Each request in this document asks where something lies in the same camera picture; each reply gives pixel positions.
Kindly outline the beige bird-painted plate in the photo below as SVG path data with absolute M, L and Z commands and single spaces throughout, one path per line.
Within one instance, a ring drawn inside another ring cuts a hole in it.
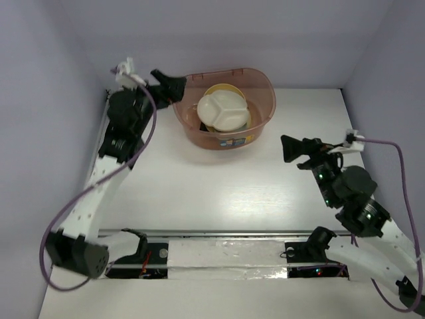
M 250 121 L 251 115 L 247 108 L 214 111 L 210 118 L 201 120 L 206 127 L 224 133 L 243 130 L 249 125 Z

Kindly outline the cream three-section plate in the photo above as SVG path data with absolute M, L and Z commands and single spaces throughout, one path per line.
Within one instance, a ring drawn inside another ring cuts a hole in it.
M 203 96 L 197 104 L 197 115 L 203 124 L 219 132 L 240 129 L 250 117 L 245 99 L 227 90 Z

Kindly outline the orange round bear plate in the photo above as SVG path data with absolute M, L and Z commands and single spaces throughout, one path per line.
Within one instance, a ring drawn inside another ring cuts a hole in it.
M 239 88 L 227 83 L 220 83 L 211 86 L 205 91 L 199 101 L 205 100 L 209 96 L 215 100 L 218 100 L 219 102 L 239 103 L 246 101 L 245 95 Z

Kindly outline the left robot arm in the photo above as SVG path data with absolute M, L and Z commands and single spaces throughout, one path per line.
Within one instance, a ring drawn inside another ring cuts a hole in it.
M 171 77 L 155 69 L 158 83 L 150 85 L 139 76 L 115 69 L 121 88 L 108 99 L 108 125 L 84 191 L 62 210 L 67 217 L 57 230 L 43 237 L 41 252 L 53 265 L 85 276 L 103 277 L 118 261 L 143 262 L 147 257 L 147 236 L 134 229 L 100 237 L 100 223 L 109 202 L 132 171 L 138 157 L 153 137 L 142 135 L 155 129 L 157 112 L 182 101 L 186 77 Z

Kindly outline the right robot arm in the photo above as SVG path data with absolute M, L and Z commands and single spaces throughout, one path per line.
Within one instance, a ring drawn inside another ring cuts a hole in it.
M 372 139 L 349 130 L 340 144 L 328 144 L 319 138 L 302 140 L 281 137 L 284 161 L 301 156 L 300 170 L 310 171 L 325 205 L 336 209 L 336 220 L 351 236 L 351 244 L 326 227 L 316 227 L 301 242 L 289 242 L 281 257 L 289 265 L 319 263 L 341 264 L 370 278 L 375 288 L 385 286 L 398 296 L 401 307 L 392 309 L 424 315 L 424 251 L 412 216 L 407 194 L 404 202 L 412 237 L 408 238 L 390 213 L 373 195 L 377 183 L 358 165 L 346 166 L 344 157 L 360 153 Z

